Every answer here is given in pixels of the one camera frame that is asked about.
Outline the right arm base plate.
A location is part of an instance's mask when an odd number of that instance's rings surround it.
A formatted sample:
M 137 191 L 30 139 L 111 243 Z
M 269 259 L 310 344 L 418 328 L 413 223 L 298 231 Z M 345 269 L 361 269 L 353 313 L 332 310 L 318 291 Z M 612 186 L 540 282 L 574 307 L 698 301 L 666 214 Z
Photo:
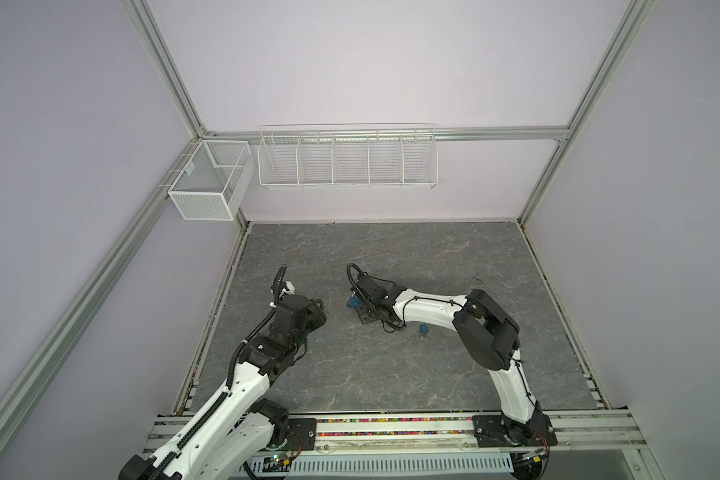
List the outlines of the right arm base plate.
M 536 414 L 521 423 L 503 414 L 472 417 L 479 447 L 552 447 L 558 439 L 550 419 Z

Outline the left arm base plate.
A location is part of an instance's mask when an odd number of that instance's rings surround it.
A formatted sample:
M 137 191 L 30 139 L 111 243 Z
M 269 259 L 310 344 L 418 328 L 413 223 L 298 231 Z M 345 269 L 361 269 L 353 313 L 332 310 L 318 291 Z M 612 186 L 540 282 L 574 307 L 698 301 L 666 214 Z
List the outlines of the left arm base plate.
M 313 451 L 317 440 L 317 419 L 289 418 L 277 424 L 266 450 Z

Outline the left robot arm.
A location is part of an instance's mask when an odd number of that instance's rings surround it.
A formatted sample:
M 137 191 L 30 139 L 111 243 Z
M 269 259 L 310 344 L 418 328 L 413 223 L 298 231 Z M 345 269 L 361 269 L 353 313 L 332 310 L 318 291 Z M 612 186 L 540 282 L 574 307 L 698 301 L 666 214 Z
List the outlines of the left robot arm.
M 120 479 L 227 479 L 254 453 L 286 441 L 288 410 L 264 397 L 327 320 L 324 304 L 281 293 L 236 347 L 227 377 L 200 410 L 148 458 L 133 456 Z

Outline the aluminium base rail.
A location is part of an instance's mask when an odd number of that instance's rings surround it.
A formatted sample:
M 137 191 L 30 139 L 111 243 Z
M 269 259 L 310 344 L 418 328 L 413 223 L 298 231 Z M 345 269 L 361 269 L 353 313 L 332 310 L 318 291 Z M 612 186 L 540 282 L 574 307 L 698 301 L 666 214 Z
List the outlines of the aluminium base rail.
M 475 451 L 485 433 L 475 412 L 418 414 L 306 414 L 315 428 L 302 433 L 310 453 Z M 627 410 L 550 411 L 557 450 L 643 448 Z

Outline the large blue padlock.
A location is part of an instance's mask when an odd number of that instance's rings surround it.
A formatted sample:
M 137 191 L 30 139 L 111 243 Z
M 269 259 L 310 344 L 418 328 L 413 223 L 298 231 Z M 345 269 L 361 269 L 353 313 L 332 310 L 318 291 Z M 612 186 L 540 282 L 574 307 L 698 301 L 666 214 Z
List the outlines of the large blue padlock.
M 352 295 L 347 301 L 347 307 L 358 310 L 363 305 L 363 301 L 356 295 Z

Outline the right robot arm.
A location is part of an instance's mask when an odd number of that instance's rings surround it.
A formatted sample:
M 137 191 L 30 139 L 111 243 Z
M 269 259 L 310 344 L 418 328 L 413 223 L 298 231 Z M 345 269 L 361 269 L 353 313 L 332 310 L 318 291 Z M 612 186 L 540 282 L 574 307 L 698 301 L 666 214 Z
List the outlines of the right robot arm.
M 347 267 L 348 306 L 364 324 L 378 321 L 395 332 L 411 322 L 452 330 L 472 360 L 488 371 L 500 400 L 498 414 L 473 418 L 481 447 L 556 446 L 552 422 L 531 392 L 520 353 L 520 327 L 485 291 L 466 295 L 422 293 Z

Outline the white mesh box basket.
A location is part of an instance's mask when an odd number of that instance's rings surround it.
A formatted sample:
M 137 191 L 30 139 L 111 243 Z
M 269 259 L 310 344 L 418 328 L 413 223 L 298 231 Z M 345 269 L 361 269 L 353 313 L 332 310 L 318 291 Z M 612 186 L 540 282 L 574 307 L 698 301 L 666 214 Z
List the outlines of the white mesh box basket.
M 185 220 L 234 221 L 254 172 L 248 142 L 201 140 L 168 194 Z

